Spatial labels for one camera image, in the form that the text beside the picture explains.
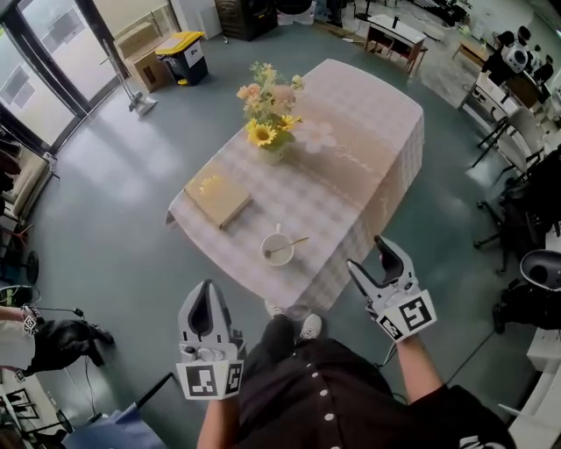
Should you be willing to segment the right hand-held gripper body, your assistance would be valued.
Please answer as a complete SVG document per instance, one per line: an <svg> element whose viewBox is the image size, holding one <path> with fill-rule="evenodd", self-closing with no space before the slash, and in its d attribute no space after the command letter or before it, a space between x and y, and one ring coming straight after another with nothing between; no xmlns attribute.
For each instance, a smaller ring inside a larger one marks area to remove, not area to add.
<svg viewBox="0 0 561 449"><path fill-rule="evenodd" d="M437 313L429 291L412 278L393 282L380 289L366 287L371 319L393 340L399 343L437 322Z"/></svg>

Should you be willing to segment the small gold spoon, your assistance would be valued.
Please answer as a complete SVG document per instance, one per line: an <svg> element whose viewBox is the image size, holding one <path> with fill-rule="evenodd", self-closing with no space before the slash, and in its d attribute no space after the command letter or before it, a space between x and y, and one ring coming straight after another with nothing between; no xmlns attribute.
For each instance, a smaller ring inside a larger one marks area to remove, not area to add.
<svg viewBox="0 0 561 449"><path fill-rule="evenodd" d="M288 244L286 244L286 245L284 245L284 246L281 246L281 247L279 247L279 248L276 248L276 249L274 249L274 250L265 250L265 251L264 251L264 255L265 255L267 258L270 258L271 255L274 254L274 253L277 253L277 252L279 252L279 251L281 251L281 250L284 250L284 249L286 249L286 248L295 246L295 245L297 245L297 244L299 244L299 243L302 243L302 242L305 242L305 241L307 241L307 240L309 240L309 237L297 239L297 240L295 240L295 241L293 241L293 242L290 242L290 243L288 243Z"/></svg>

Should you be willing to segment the white cup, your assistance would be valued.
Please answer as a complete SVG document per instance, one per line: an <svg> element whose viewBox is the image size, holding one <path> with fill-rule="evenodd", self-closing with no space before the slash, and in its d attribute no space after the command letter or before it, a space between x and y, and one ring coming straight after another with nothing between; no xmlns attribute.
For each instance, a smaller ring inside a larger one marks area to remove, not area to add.
<svg viewBox="0 0 561 449"><path fill-rule="evenodd" d="M264 261L272 267L287 265L294 257L293 240L281 229L281 224L275 226L275 231L266 236L260 245L260 254Z"/></svg>

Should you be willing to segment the person's right forearm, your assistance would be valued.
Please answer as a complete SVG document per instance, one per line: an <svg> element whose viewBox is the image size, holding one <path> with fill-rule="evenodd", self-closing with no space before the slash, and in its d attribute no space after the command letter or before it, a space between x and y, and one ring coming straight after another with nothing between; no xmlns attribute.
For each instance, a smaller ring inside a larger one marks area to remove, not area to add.
<svg viewBox="0 0 561 449"><path fill-rule="evenodd" d="M403 382L411 403L432 394L444 385L418 335L404 339L396 347Z"/></svg>

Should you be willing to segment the person's left forearm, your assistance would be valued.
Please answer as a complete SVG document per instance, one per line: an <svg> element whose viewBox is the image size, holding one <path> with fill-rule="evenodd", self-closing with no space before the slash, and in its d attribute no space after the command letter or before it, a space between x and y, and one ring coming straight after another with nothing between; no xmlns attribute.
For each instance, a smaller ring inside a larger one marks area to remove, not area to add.
<svg viewBox="0 0 561 449"><path fill-rule="evenodd" d="M196 449L233 449L238 430L238 398L209 401Z"/></svg>

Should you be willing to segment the person's black trousers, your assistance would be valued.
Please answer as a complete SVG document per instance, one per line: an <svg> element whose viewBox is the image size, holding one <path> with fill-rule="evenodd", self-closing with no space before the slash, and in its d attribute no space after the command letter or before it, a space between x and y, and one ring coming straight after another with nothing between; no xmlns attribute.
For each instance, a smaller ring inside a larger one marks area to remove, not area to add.
<svg viewBox="0 0 561 449"><path fill-rule="evenodd" d="M243 382L255 374L269 370L292 354L295 348L295 325L285 314L272 317L260 342L245 359Z"/></svg>

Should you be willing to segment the person's black buttoned garment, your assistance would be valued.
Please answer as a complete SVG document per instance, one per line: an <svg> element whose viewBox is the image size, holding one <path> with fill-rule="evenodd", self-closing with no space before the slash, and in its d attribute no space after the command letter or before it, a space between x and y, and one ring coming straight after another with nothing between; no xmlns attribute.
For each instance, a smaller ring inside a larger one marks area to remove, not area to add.
<svg viewBox="0 0 561 449"><path fill-rule="evenodd" d="M516 449L507 426L465 389L411 404L333 339L297 346L241 385L236 449Z"/></svg>

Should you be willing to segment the tan hardcover book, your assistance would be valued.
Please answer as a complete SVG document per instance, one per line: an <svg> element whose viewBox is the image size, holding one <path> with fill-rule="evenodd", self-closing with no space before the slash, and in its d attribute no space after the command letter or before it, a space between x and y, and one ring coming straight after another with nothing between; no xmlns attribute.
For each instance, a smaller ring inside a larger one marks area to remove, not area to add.
<svg viewBox="0 0 561 449"><path fill-rule="evenodd" d="M252 200L243 185L215 164L204 166L183 191L219 229L224 228Z"/></svg>

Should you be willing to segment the black office chair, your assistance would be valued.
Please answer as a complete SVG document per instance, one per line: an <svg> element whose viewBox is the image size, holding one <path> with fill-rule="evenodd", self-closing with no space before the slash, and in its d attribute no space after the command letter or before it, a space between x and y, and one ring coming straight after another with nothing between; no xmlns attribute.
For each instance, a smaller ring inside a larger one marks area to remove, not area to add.
<svg viewBox="0 0 561 449"><path fill-rule="evenodd" d="M508 256L521 260L528 252L546 247L546 234L561 239L561 144L511 181L498 198L499 211L487 201L476 207L493 221L495 234L472 245L480 249L495 240L501 247L501 265L495 273L507 271Z"/></svg>

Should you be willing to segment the white flower-shaped coaster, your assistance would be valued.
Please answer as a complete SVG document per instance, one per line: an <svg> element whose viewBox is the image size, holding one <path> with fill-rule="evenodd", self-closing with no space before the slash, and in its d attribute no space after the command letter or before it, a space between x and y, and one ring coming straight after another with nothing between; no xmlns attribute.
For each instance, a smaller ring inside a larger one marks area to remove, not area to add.
<svg viewBox="0 0 561 449"><path fill-rule="evenodd" d="M305 121L294 131L294 136L298 142L303 143L308 153L320 153L325 147L337 145L337 140L332 135L332 126L325 122Z"/></svg>

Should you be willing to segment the pink and peach flower bouquet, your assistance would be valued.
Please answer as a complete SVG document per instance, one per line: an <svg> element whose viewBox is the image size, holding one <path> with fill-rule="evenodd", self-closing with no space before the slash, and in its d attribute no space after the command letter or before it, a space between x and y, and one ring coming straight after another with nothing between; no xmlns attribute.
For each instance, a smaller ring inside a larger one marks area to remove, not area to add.
<svg viewBox="0 0 561 449"><path fill-rule="evenodd" d="M254 62L249 71L252 83L239 88L237 97L244 102L243 112L247 120L259 124L277 123L292 115L296 93L303 91L301 75L290 79L282 76L271 63Z"/></svg>

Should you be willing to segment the dark bin with yellow lid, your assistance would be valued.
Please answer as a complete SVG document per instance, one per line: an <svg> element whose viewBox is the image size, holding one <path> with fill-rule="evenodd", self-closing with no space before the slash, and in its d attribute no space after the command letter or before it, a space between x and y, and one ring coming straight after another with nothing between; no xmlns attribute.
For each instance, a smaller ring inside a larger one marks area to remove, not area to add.
<svg viewBox="0 0 561 449"><path fill-rule="evenodd" d="M195 86L209 73L202 51L203 36L203 32L175 32L155 48L158 60L167 64L178 85Z"/></svg>

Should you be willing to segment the white washer with round door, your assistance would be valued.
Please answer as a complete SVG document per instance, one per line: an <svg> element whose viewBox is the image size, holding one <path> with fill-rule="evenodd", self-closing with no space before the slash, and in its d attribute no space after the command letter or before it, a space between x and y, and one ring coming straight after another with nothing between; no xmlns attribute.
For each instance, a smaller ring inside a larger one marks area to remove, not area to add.
<svg viewBox="0 0 561 449"><path fill-rule="evenodd" d="M277 12L277 24L280 26L312 25L314 23L315 0L274 0Z"/></svg>

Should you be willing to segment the plain cardboard box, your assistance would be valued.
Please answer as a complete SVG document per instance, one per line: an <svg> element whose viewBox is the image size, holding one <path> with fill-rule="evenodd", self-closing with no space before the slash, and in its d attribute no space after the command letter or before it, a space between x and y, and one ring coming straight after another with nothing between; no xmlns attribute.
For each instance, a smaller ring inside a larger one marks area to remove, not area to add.
<svg viewBox="0 0 561 449"><path fill-rule="evenodd" d="M130 59L137 53L146 53L151 48L155 48L170 33L157 28L154 23L144 21L133 26L126 32L122 32L114 41L119 56L123 59Z"/></svg>

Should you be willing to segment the black cabinet appliance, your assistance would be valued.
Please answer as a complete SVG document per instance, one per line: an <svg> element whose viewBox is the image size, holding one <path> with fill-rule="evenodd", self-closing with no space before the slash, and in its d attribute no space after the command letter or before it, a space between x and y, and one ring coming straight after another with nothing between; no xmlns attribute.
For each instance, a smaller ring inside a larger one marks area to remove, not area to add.
<svg viewBox="0 0 561 449"><path fill-rule="evenodd" d="M277 26L274 0L215 0L223 35L251 41Z"/></svg>

